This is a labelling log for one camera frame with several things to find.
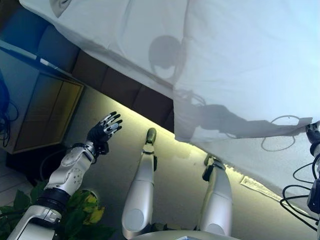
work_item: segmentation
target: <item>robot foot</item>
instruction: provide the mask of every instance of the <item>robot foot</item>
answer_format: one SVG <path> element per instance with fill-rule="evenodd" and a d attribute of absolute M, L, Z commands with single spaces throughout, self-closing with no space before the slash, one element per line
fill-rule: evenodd
<path fill-rule="evenodd" d="M 146 138 L 145 138 L 145 144 L 151 144 L 153 145 L 156 141 L 157 136 L 157 130 L 155 128 L 149 128 Z"/>

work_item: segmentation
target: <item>white sheet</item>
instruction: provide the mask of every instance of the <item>white sheet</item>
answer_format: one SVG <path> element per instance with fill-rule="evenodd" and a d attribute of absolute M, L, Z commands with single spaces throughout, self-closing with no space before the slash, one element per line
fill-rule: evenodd
<path fill-rule="evenodd" d="M 319 121 L 319 9 L 318 0 L 189 1 L 176 138 L 290 136 Z"/>
<path fill-rule="evenodd" d="M 48 0 L 20 0 L 87 54 L 172 96 L 186 0 L 73 0 L 57 18 Z"/>

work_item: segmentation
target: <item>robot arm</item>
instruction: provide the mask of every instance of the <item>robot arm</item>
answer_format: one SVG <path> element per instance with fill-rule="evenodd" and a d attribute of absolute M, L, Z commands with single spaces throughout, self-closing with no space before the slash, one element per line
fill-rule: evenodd
<path fill-rule="evenodd" d="M 81 186 L 83 176 L 97 157 L 108 153 L 107 141 L 122 127 L 120 114 L 112 112 L 88 133 L 85 143 L 76 143 L 50 176 L 43 194 L 30 206 L 8 240 L 52 240 L 69 198 Z"/>
<path fill-rule="evenodd" d="M 61 161 L 60 167 L 54 171 L 46 189 L 56 188 L 72 196 L 79 189 L 85 172 L 94 164 L 100 154 L 108 153 L 107 141 L 122 127 L 117 112 L 112 112 L 98 122 L 88 133 L 86 143 L 76 143 Z"/>

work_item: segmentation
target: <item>cabinet door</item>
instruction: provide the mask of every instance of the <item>cabinet door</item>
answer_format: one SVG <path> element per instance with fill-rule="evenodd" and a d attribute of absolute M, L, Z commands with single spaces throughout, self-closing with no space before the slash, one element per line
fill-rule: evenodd
<path fill-rule="evenodd" d="M 81 86 L 64 81 L 51 117 L 43 134 L 42 144 L 60 143 L 77 104 Z"/>
<path fill-rule="evenodd" d="M 62 84 L 63 82 L 59 79 L 39 75 L 15 150 L 43 145 L 43 134 L 51 118 Z"/>

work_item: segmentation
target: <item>cabinet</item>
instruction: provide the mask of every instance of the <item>cabinet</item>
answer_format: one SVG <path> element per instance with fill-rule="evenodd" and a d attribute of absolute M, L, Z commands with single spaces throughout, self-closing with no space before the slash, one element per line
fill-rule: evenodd
<path fill-rule="evenodd" d="M 11 153 L 61 143 L 83 85 L 0 51 L 0 71 L 19 118 L 4 149 Z"/>

